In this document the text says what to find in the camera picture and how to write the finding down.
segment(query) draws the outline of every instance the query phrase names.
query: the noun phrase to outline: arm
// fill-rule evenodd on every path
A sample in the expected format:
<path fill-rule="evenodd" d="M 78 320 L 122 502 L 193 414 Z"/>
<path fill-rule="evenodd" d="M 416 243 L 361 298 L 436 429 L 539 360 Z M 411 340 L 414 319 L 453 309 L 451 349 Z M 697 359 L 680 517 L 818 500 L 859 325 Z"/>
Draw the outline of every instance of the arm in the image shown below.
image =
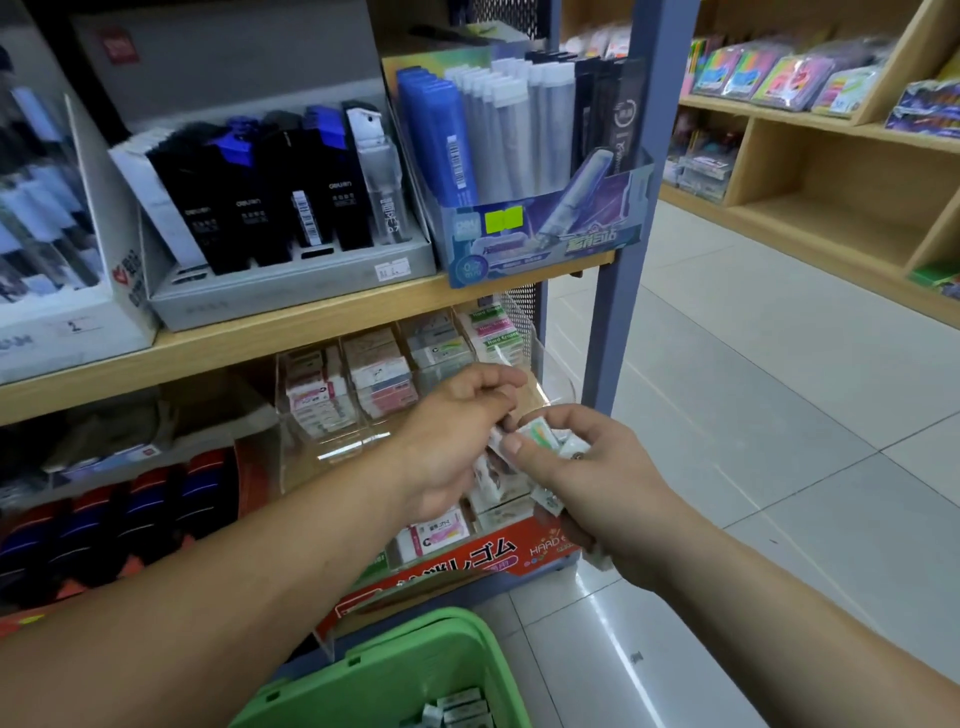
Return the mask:
<path fill-rule="evenodd" d="M 513 434 L 516 464 L 564 501 L 568 535 L 594 534 L 621 574 L 656 592 L 771 725 L 956 725 L 960 686 L 716 528 L 663 481 L 634 433 L 579 405 L 552 427 L 589 443 L 561 460 Z"/>
<path fill-rule="evenodd" d="M 469 367 L 372 452 L 0 641 L 5 724 L 226 725 L 404 525 L 472 485 L 525 381 Z"/>

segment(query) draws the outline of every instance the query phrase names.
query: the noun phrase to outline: barcode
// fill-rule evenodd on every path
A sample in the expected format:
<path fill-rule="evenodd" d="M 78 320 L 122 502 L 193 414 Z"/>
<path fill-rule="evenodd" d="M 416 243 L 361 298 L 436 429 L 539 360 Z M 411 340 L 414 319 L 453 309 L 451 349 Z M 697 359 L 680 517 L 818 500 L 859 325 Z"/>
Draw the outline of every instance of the barcode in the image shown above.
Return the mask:
<path fill-rule="evenodd" d="M 307 242 L 310 245 L 323 245 L 324 240 L 320 237 L 320 231 L 317 230 L 317 222 L 313 219 L 313 210 L 310 209 L 310 202 L 306 199 L 303 190 L 294 190 L 294 205 L 297 206 L 300 224 L 303 227 L 303 234 L 306 235 Z"/>
<path fill-rule="evenodd" d="M 460 159 L 460 142 L 457 141 L 456 136 L 446 138 L 446 153 L 450 157 L 453 180 L 457 183 L 457 189 L 463 189 L 467 186 L 467 175 L 464 174 L 464 164 Z"/>

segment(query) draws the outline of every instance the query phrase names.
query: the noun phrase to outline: shelf display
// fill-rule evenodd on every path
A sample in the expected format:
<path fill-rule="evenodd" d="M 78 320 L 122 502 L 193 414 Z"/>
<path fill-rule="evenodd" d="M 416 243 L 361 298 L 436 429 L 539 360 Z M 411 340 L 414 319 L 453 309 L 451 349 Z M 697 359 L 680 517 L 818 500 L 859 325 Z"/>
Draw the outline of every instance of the shelf display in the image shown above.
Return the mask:
<path fill-rule="evenodd" d="M 637 240 L 653 171 L 638 135 L 643 60 L 491 53 L 383 59 L 450 284 Z"/>

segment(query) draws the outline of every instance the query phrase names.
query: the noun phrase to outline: wooden shelving unit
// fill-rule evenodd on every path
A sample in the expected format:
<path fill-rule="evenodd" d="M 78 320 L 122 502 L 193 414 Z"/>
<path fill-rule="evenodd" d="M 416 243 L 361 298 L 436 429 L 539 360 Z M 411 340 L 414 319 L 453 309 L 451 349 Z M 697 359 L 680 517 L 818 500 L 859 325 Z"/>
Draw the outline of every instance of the wooden shelving unit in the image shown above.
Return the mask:
<path fill-rule="evenodd" d="M 743 143 L 722 205 L 669 186 L 660 198 L 960 328 L 959 302 L 907 279 L 960 263 L 960 140 L 884 127 L 906 84 L 932 78 L 960 44 L 960 3 L 883 0 L 867 13 L 856 0 L 703 0 L 697 34 L 817 27 L 899 37 L 853 118 L 683 96 L 681 109 L 742 130 Z"/>
<path fill-rule="evenodd" d="M 164 329 L 149 349 L 0 386 L 0 425 L 381 326 L 613 259 L 614 253 L 591 255 L 469 288 L 450 288 L 446 274 L 441 274 L 188 331 Z"/>

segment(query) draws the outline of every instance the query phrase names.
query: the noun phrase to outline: hand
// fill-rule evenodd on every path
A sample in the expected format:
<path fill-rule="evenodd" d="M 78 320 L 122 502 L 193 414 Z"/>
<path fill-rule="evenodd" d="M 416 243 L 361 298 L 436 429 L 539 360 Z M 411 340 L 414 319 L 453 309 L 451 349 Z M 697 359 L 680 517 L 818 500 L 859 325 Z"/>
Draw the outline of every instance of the hand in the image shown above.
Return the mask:
<path fill-rule="evenodd" d="M 520 424 L 536 417 L 573 430 L 590 450 L 563 460 L 515 432 L 503 440 L 515 466 L 564 502 L 567 538 L 584 548 L 598 541 L 624 577 L 656 591 L 684 536 L 710 523 L 664 482 L 627 426 L 580 404 L 546 407 Z"/>
<path fill-rule="evenodd" d="M 471 364 L 414 408 L 387 443 L 405 471 L 408 523 L 439 517 L 473 487 L 473 462 L 526 383 L 520 369 Z"/>

